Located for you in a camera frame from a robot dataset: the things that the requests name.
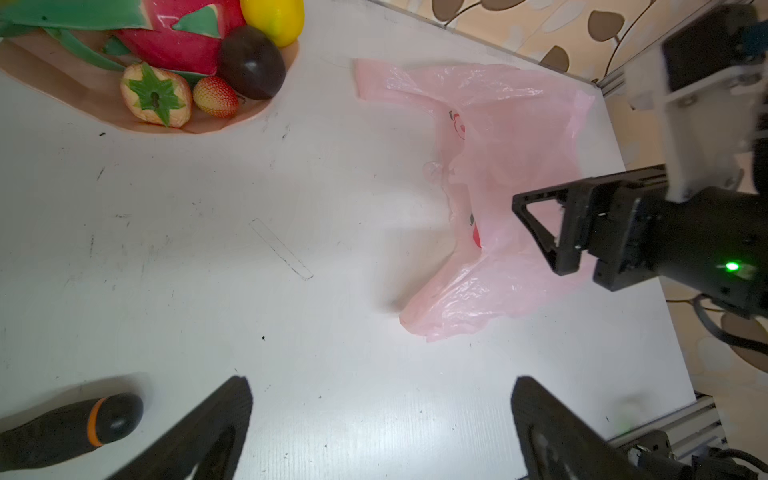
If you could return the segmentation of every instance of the yellow fruit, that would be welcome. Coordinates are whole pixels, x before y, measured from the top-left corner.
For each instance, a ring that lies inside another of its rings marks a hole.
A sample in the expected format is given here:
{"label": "yellow fruit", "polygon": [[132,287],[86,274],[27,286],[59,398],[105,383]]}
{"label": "yellow fruit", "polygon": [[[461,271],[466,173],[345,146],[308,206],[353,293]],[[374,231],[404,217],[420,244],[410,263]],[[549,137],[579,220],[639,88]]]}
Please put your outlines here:
{"label": "yellow fruit", "polygon": [[304,0],[240,0],[240,8],[245,22],[279,48],[294,43],[304,29]]}

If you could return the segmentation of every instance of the table surface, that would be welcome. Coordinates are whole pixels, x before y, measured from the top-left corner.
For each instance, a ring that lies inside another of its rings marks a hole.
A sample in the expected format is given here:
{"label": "table surface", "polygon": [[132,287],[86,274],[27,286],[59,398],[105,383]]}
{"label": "table surface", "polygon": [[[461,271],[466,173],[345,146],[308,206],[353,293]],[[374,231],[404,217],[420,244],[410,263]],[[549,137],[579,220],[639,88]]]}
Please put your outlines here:
{"label": "table surface", "polygon": [[[219,134],[117,131],[0,78],[0,429],[145,401],[126,439],[7,478],[104,478],[232,375],[253,391],[236,478],[518,478],[524,374],[606,437],[694,401],[656,280],[437,343],[399,325],[452,250],[448,208],[422,176],[429,116],[359,101],[352,59],[540,67],[364,0],[306,10],[269,114]],[[598,96],[584,174],[623,169],[599,92],[573,82]]]}

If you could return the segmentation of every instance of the brown leaf shape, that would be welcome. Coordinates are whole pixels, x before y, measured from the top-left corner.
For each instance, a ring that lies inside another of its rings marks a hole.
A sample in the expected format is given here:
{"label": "brown leaf shape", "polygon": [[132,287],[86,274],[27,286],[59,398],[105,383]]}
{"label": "brown leaf shape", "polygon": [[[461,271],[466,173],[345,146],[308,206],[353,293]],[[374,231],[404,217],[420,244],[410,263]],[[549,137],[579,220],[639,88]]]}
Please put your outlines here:
{"label": "brown leaf shape", "polygon": [[441,22],[447,22],[458,13],[464,0],[432,0],[432,14]]}
{"label": "brown leaf shape", "polygon": [[550,48],[539,64],[547,65],[548,67],[559,71],[568,71],[568,67],[571,66],[571,59],[561,46],[555,45]]}
{"label": "brown leaf shape", "polygon": [[615,12],[593,10],[587,20],[589,36],[597,41],[611,40],[624,26],[624,17]]}
{"label": "brown leaf shape", "polygon": [[501,10],[520,5],[522,2],[525,2],[525,0],[480,0],[480,5],[491,12],[500,12]]}

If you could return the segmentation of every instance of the fake strawberry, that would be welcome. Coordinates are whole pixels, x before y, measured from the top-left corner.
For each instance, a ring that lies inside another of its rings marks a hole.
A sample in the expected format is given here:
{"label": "fake strawberry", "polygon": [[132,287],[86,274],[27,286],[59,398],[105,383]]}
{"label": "fake strawberry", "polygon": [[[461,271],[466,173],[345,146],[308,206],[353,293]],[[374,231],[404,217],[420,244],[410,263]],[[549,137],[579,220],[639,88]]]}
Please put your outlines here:
{"label": "fake strawberry", "polygon": [[237,113],[237,95],[222,78],[205,77],[192,91],[194,103],[202,111],[218,118],[231,118]]}
{"label": "fake strawberry", "polygon": [[151,124],[179,128],[192,116],[192,92],[187,81],[146,63],[125,69],[120,93],[131,113]]}

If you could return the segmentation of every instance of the wall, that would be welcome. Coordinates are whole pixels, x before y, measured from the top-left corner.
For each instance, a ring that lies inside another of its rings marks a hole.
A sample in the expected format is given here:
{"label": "wall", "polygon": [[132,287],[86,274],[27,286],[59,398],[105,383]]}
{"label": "wall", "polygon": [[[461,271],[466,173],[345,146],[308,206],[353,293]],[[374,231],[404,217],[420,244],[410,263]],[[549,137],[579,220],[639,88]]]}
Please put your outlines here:
{"label": "wall", "polygon": [[597,81],[708,0],[380,0]]}

